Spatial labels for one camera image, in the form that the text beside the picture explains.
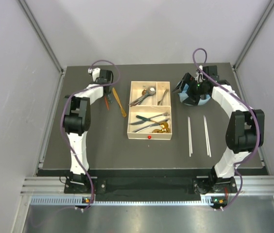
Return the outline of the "plain gold spoon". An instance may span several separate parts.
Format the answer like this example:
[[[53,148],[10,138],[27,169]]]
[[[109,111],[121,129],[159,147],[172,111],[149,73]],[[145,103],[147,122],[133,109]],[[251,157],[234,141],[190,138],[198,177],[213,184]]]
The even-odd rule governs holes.
[[[160,126],[161,126],[162,133],[170,133],[171,132],[169,125],[166,121],[163,121],[162,123],[160,123]]]

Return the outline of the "cream divided utensil box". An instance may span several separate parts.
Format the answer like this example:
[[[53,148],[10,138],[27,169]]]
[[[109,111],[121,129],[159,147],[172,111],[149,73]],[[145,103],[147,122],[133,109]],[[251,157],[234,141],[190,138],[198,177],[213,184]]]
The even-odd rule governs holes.
[[[171,140],[172,138],[172,112],[171,112],[171,85],[167,81],[132,81],[130,88],[130,98],[129,104],[141,97],[146,89],[150,86],[156,88],[156,93],[152,96],[147,97],[142,102],[135,106],[129,105],[128,113],[128,126],[127,126],[127,136],[129,139],[142,139],[142,140]],[[158,101],[162,98],[164,91],[168,89],[168,93],[164,98],[163,104],[161,106],[157,105]],[[146,121],[140,125],[130,125],[129,123],[139,121],[136,118],[137,115],[143,117],[153,117],[158,114],[168,112],[169,116],[164,116],[160,118],[153,119],[151,121]],[[154,126],[138,133],[132,133],[133,130],[150,125],[152,123],[158,123],[166,118],[170,118],[167,122],[171,130],[170,133],[152,133],[154,129],[161,129],[161,126]]]

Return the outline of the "ornate gold spoon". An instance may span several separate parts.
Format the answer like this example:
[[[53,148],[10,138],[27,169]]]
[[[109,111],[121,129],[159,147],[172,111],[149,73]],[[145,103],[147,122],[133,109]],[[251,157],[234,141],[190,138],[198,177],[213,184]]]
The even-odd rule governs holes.
[[[152,133],[169,133],[169,129],[154,129]]]

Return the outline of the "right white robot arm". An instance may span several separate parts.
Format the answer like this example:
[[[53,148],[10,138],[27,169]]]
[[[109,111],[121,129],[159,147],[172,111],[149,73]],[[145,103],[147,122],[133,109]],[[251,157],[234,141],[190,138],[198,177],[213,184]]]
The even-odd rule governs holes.
[[[217,66],[199,66],[194,76],[186,73],[173,91],[178,93],[181,103],[188,106],[214,100],[229,117],[225,135],[227,148],[212,167],[208,179],[198,181],[195,188],[206,194],[231,187],[240,164],[263,145],[264,112],[247,106],[230,83],[219,78]]]

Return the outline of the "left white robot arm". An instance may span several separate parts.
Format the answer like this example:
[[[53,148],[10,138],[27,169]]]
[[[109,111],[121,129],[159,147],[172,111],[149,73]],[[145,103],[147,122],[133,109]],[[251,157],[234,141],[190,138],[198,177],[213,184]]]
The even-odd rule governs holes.
[[[89,164],[86,157],[86,135],[91,124],[91,104],[111,93],[109,85],[113,83],[114,75],[111,70],[90,68],[92,82],[82,91],[65,96],[66,109],[62,126],[68,137],[71,166],[69,181],[75,183],[80,192],[91,189],[92,181],[86,173]]]

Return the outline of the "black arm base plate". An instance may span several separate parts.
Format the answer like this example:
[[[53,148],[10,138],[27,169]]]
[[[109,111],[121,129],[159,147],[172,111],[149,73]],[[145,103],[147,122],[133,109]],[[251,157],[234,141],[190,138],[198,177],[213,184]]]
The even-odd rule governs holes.
[[[66,181],[65,193],[89,193],[92,192],[98,196],[124,196],[132,198],[133,196],[145,195],[153,196],[156,192],[159,195],[195,195],[207,193],[237,193],[235,179],[225,179],[221,183],[210,185],[207,178],[189,178],[189,177],[128,177],[128,178],[99,178],[90,184],[84,181],[83,184]]]

